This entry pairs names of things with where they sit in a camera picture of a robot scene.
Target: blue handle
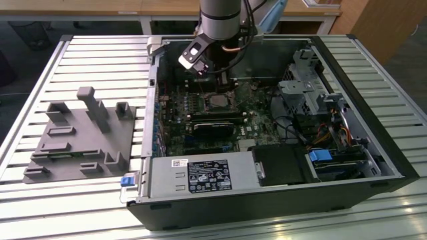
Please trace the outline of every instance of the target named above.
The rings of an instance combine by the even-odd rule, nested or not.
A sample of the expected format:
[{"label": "blue handle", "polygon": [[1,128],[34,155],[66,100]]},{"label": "blue handle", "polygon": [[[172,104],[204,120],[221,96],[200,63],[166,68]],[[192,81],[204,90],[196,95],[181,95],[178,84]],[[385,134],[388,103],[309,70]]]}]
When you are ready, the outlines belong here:
[{"label": "blue handle", "polygon": [[258,28],[264,34],[269,34],[280,21],[282,11],[285,9],[288,0],[278,0],[269,11],[266,12],[264,18],[258,22]]}]

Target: blue latch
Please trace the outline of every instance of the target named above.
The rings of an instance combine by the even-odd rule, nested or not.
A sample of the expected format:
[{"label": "blue latch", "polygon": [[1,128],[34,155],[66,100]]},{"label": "blue latch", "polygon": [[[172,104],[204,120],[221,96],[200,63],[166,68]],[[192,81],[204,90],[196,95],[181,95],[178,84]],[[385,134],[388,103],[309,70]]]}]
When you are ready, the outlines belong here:
[{"label": "blue latch", "polygon": [[134,176],[123,176],[119,181],[121,187],[134,186]]},{"label": "blue latch", "polygon": [[308,156],[312,162],[332,160],[332,156],[328,150],[312,150],[310,153],[308,153]]}]

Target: sticker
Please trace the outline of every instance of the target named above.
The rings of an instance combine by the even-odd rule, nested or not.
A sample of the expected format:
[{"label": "sticker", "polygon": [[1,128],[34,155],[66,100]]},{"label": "sticker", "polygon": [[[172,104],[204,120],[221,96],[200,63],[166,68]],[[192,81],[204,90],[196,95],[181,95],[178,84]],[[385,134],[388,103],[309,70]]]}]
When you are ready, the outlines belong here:
[{"label": "sticker", "polygon": [[186,170],[188,191],[192,194],[232,189],[226,160],[188,162]]},{"label": "sticker", "polygon": [[137,11],[118,11],[118,14],[138,14]]},{"label": "sticker", "polygon": [[188,159],[172,159],[172,167],[185,167]]}]

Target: black trash bin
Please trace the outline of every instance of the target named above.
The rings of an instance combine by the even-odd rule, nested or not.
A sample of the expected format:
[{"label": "black trash bin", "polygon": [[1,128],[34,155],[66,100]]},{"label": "black trash bin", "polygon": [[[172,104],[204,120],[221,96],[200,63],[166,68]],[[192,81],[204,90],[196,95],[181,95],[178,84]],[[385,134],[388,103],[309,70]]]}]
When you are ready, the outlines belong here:
[{"label": "black trash bin", "polygon": [[15,79],[14,71],[0,51],[0,87],[7,85]]},{"label": "black trash bin", "polygon": [[38,21],[7,21],[19,39],[33,51],[46,49],[51,43]]}]

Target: blue object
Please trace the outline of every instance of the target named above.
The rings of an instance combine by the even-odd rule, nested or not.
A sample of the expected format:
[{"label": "blue object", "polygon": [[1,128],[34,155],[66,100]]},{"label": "blue object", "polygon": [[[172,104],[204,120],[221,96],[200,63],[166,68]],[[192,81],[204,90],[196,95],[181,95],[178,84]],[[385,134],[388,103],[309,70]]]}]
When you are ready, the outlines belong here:
[{"label": "blue object", "polygon": [[123,176],[119,181],[121,187],[131,187],[134,186],[134,176]]},{"label": "blue object", "polygon": [[282,11],[285,9],[288,0],[278,0],[269,11],[266,12],[264,18],[258,22],[258,28],[264,34],[269,34],[280,21]]},{"label": "blue object", "polygon": [[310,153],[308,153],[308,156],[312,162],[332,160],[332,156],[328,150],[312,150]]}]

